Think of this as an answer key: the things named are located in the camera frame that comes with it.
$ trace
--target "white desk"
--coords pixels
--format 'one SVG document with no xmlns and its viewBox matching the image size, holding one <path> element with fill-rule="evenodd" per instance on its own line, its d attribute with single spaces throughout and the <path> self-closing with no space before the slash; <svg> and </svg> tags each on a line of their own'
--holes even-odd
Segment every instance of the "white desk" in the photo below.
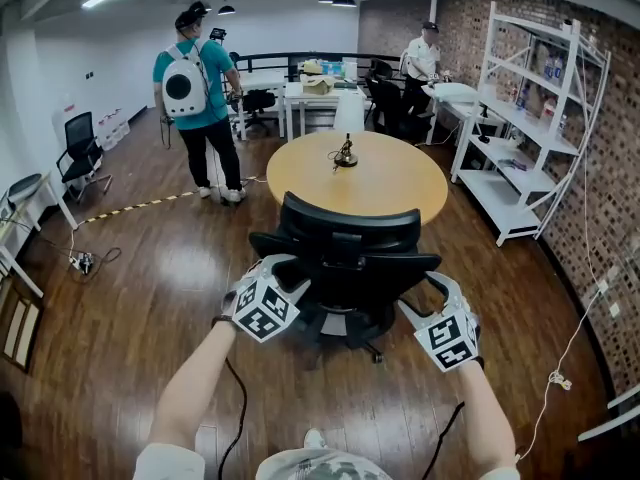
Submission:
<svg viewBox="0 0 640 480">
<path fill-rule="evenodd" d="M 280 128 L 280 137 L 284 137 L 284 71 L 278 69 L 259 69 L 252 73 L 243 71 L 240 74 L 240 85 L 242 85 L 244 92 L 258 89 L 272 89 L 277 91 L 278 127 Z M 238 102 L 238 118 L 240 119 L 240 134 L 242 140 L 247 140 L 242 98 L 240 98 Z"/>
<path fill-rule="evenodd" d="M 302 91 L 301 82 L 289 82 L 284 90 L 284 103 L 287 108 L 287 142 L 293 140 L 293 110 L 291 105 L 296 102 L 300 109 L 300 135 L 305 135 L 304 108 L 308 103 L 322 103 L 327 107 L 338 106 L 340 95 L 345 92 L 357 92 L 366 99 L 360 87 L 357 89 L 332 89 L 327 94 L 309 94 Z"/>
<path fill-rule="evenodd" d="M 460 121 L 463 121 L 464 124 L 461 129 L 458 129 L 458 139 L 462 137 L 462 134 L 466 131 L 466 128 L 473 123 L 471 123 L 471 114 L 473 112 L 473 103 L 451 103 L 448 101 L 438 101 L 435 98 L 435 91 L 433 87 L 429 87 L 428 85 L 423 85 L 422 90 L 425 92 L 427 96 L 430 96 L 433 100 L 433 117 L 431 118 L 431 129 L 427 134 L 427 140 L 425 144 L 431 144 L 431 140 L 433 139 L 433 130 L 436 127 L 436 121 L 438 118 L 438 111 L 442 107 L 447 112 L 456 116 Z M 502 135 L 502 130 L 504 128 L 505 122 L 504 120 L 495 112 L 488 110 L 487 115 L 489 117 L 480 117 L 478 118 L 479 124 L 485 124 L 487 126 L 495 126 L 496 127 L 496 137 L 500 137 Z"/>
<path fill-rule="evenodd" d="M 51 198 L 53 199 L 53 201 L 57 202 L 60 205 L 60 209 L 62 210 L 62 213 L 64 213 L 64 216 L 66 217 L 67 222 L 71 226 L 71 229 L 73 230 L 78 229 L 78 223 L 73 218 L 73 215 L 71 215 L 71 212 L 69 211 L 69 208 L 63 201 L 62 197 L 59 197 L 51 187 L 49 178 L 50 178 L 49 174 L 47 174 L 42 178 L 42 180 L 40 181 L 40 186 L 38 187 L 38 190 L 36 190 L 36 192 L 31 197 L 29 197 L 28 199 L 26 199 L 25 201 L 23 201 L 18 205 L 18 207 L 16 208 L 16 211 L 13 212 L 13 215 L 10 217 L 10 219 L 16 222 L 23 222 L 26 226 L 33 227 L 37 231 L 40 231 L 40 225 L 38 224 L 38 221 L 35 218 L 33 218 L 29 213 L 29 203 L 34 197 L 36 197 L 38 193 L 40 193 L 40 191 L 44 187 L 46 191 L 49 193 L 49 195 L 51 196 Z M 4 257 L 4 259 L 7 261 L 7 263 L 9 263 L 11 267 L 13 267 L 13 269 L 18 273 L 18 275 L 27 284 L 27 286 L 29 286 L 29 288 L 31 288 L 38 297 L 42 298 L 44 295 L 42 290 L 38 288 L 36 283 L 34 283 L 31 280 L 31 278 L 27 275 L 27 273 L 24 270 L 22 270 L 22 267 L 18 265 L 18 262 L 16 261 L 16 259 L 9 252 L 9 249 L 7 249 L 7 247 L 5 246 L 6 239 L 11 234 L 11 230 L 18 225 L 16 222 L 4 222 L 4 221 L 0 222 L 0 255 L 2 255 L 2 257 Z"/>
</svg>

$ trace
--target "brick wall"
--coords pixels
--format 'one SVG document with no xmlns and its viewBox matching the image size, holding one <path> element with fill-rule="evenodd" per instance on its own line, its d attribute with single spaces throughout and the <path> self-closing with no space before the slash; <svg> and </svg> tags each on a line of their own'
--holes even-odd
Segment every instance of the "brick wall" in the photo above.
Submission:
<svg viewBox="0 0 640 480">
<path fill-rule="evenodd" d="M 442 64 L 464 83 L 477 86 L 492 0 L 439 0 Z M 582 22 L 601 50 L 612 52 L 609 82 L 588 151 L 590 251 L 595 275 L 609 290 L 592 307 L 589 319 L 600 341 L 618 393 L 640 382 L 640 31 L 591 9 L 559 0 L 495 0 L 498 12 L 559 27 L 562 20 Z M 430 0 L 372 0 L 360 9 L 360 52 L 400 55 L 420 33 Z M 500 57 L 526 46 L 526 35 L 501 28 Z M 536 64 L 546 57 L 537 52 Z M 594 72 L 587 71 L 592 91 Z M 499 76 L 504 94 L 510 76 Z M 532 99 L 540 105 L 542 95 Z M 569 105 L 566 138 L 578 144 L 581 110 Z M 535 148 L 528 147 L 535 155 Z M 559 179 L 568 168 L 565 155 L 554 155 L 548 171 Z M 584 245 L 583 166 L 545 229 L 544 238 L 586 305 L 595 293 Z M 617 303 L 613 319 L 609 307 Z"/>
</svg>

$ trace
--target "teal t-shirt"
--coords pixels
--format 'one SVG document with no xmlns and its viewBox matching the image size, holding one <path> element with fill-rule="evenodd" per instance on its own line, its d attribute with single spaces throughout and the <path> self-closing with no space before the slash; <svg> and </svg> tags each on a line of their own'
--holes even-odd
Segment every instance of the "teal t-shirt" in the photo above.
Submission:
<svg viewBox="0 0 640 480">
<path fill-rule="evenodd" d="M 177 43 L 176 46 L 183 55 L 186 55 L 191 51 L 194 43 L 195 40 L 190 39 L 181 41 Z M 233 67 L 233 62 L 231 62 L 225 49 L 212 40 L 207 41 L 202 48 L 200 48 L 200 56 L 202 57 L 202 63 L 207 70 L 207 77 L 209 78 L 209 101 L 211 104 L 207 105 L 205 111 L 201 114 L 176 117 L 176 128 L 178 128 L 178 130 L 204 128 L 205 126 L 222 121 L 228 115 L 227 100 L 222 92 L 220 73 L 229 71 Z M 156 65 L 153 68 L 154 83 L 162 83 L 164 72 L 172 62 L 173 57 L 166 51 L 158 55 Z"/>
</svg>

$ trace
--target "man in teal shirt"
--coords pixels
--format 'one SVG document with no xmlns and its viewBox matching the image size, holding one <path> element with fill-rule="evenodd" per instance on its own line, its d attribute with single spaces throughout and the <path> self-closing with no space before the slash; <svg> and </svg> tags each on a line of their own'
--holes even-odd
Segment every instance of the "man in teal shirt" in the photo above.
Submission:
<svg viewBox="0 0 640 480">
<path fill-rule="evenodd" d="M 175 22 L 178 32 L 176 46 L 184 55 L 192 48 L 198 48 L 195 44 L 202 34 L 202 18 L 206 15 L 204 5 L 196 2 L 187 11 L 178 16 Z M 231 84 L 236 97 L 242 97 L 240 76 L 227 52 L 215 41 L 209 40 L 199 51 L 204 69 L 207 70 L 209 79 L 209 98 L 204 112 L 192 116 L 176 117 L 176 128 L 180 132 L 187 152 L 189 154 L 189 169 L 193 181 L 200 191 L 200 197 L 211 195 L 211 183 L 207 175 L 207 160 L 205 157 L 206 140 L 215 148 L 220 156 L 220 165 L 224 171 L 227 182 L 227 192 L 223 197 L 231 202 L 238 203 L 244 199 L 246 193 L 240 182 L 240 161 L 233 144 L 233 135 L 227 102 L 222 92 L 220 74 L 224 73 Z M 158 55 L 153 68 L 154 96 L 156 106 L 166 117 L 166 110 L 162 97 L 162 79 L 173 57 L 166 51 Z"/>
</svg>

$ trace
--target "black pants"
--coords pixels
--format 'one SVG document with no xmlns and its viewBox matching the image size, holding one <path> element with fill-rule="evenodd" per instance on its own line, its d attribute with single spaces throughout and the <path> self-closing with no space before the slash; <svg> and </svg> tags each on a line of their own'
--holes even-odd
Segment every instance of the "black pants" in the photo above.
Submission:
<svg viewBox="0 0 640 480">
<path fill-rule="evenodd" d="M 406 77 L 402 101 L 404 102 L 404 106 L 407 110 L 413 107 L 413 110 L 411 111 L 411 115 L 413 116 L 424 114 L 429 106 L 431 98 L 422 90 L 422 86 L 427 85 L 428 83 L 429 82 L 416 80 L 410 76 Z"/>
<path fill-rule="evenodd" d="M 236 147 L 233 144 L 233 135 L 231 134 L 231 125 L 229 118 L 226 117 L 222 121 L 218 121 L 204 128 L 195 128 L 194 130 L 179 130 L 187 151 L 189 152 L 189 169 L 193 176 L 193 181 L 198 187 L 209 187 L 209 178 L 207 176 L 207 151 L 206 139 L 209 139 L 211 145 L 220 155 L 220 165 L 227 180 L 227 188 L 229 190 L 240 190 L 240 160 Z"/>
</svg>

